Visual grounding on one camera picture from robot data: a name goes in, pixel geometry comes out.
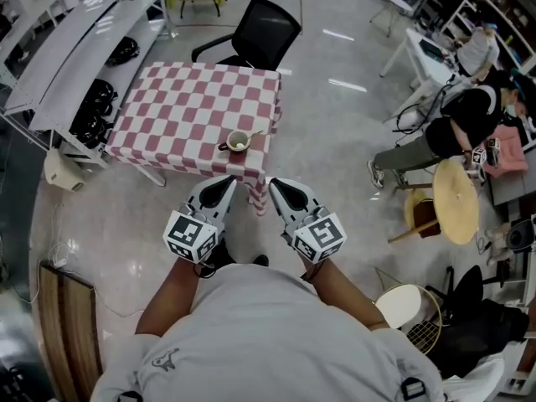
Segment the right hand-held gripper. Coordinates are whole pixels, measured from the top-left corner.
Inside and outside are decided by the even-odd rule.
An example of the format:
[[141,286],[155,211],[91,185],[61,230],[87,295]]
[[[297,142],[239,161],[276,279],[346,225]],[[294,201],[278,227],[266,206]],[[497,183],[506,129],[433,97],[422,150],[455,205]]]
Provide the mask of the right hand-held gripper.
[[[288,178],[269,182],[269,194],[285,224],[281,235],[287,244],[309,263],[321,263],[337,253],[347,235],[335,213],[319,205],[315,193],[305,184]],[[314,209],[306,216],[306,210]]]

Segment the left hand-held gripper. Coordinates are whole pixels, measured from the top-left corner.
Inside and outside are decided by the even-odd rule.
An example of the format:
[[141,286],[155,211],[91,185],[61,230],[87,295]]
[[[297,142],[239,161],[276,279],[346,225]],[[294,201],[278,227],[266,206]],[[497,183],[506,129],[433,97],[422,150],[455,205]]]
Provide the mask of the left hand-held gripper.
[[162,235],[168,250],[191,263],[204,263],[222,240],[237,185],[231,176],[198,183],[169,217]]

